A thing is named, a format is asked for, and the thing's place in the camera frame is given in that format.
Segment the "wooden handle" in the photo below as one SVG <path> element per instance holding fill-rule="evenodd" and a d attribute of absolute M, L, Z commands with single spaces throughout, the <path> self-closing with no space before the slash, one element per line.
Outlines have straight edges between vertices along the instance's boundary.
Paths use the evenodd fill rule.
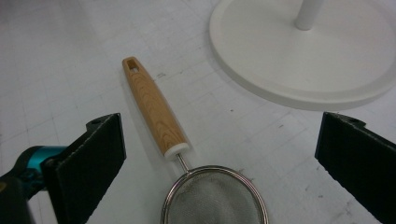
<path fill-rule="evenodd" d="M 173 159 L 168 157 L 188 149 L 188 144 L 169 105 L 135 57 L 124 59 L 122 66 L 132 94 L 161 153 L 167 159 Z"/>

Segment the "mesh strainer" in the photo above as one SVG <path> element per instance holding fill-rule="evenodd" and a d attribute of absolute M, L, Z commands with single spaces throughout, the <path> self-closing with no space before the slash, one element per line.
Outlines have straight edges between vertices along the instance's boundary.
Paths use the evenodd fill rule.
<path fill-rule="evenodd" d="M 181 156 L 189 145 L 161 92 L 136 58 L 122 65 L 162 154 L 178 159 L 185 172 L 165 199 L 162 223 L 268 224 L 262 197 L 246 177 L 222 166 L 189 169 Z"/>

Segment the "white stand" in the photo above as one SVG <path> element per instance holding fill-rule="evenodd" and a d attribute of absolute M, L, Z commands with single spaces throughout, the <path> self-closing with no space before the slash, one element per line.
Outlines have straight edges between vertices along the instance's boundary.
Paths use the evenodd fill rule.
<path fill-rule="evenodd" d="M 394 3 L 322 2 L 304 0 L 314 9 L 304 12 L 303 0 L 221 0 L 210 21 L 219 63 L 282 105 L 341 110 L 373 101 L 396 83 Z"/>
<path fill-rule="evenodd" d="M 302 31 L 312 29 L 324 0 L 304 0 L 295 22 Z"/>

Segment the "strainer rim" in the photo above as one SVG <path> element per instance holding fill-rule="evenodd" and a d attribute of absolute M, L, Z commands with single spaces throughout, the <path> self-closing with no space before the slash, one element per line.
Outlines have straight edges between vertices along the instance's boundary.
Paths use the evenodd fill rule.
<path fill-rule="evenodd" d="M 258 192 L 258 190 L 254 187 L 254 185 L 251 183 L 251 181 L 240 174 L 239 172 L 230 169 L 228 167 L 224 166 L 219 166 L 219 165 L 207 165 L 207 166 L 201 166 L 197 167 L 194 169 L 189 170 L 187 173 L 182 175 L 172 186 L 172 188 L 169 190 L 168 194 L 166 195 L 165 201 L 163 203 L 163 213 L 162 213 L 162 218 L 161 218 L 161 223 L 162 224 L 168 224 L 168 214 L 169 214 L 169 206 L 172 203 L 172 200 L 174 199 L 174 196 L 176 195 L 177 191 L 186 183 L 188 180 L 193 178 L 196 175 L 201 175 L 203 173 L 222 173 L 226 174 L 236 180 L 238 180 L 239 183 L 244 185 L 247 190 L 250 192 L 252 198 L 254 199 L 255 204 L 258 207 L 259 213 L 260 213 L 260 221 L 262 224 L 268 224 L 268 215 L 267 211 L 265 208 L 264 201 L 262 199 L 262 196 Z"/>

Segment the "wire mesh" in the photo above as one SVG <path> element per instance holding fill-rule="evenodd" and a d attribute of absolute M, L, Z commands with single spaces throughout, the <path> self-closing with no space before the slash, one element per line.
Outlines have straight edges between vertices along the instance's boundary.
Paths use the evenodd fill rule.
<path fill-rule="evenodd" d="M 239 179 L 221 172 L 188 178 L 168 204 L 165 223 L 264 223 L 254 194 Z"/>

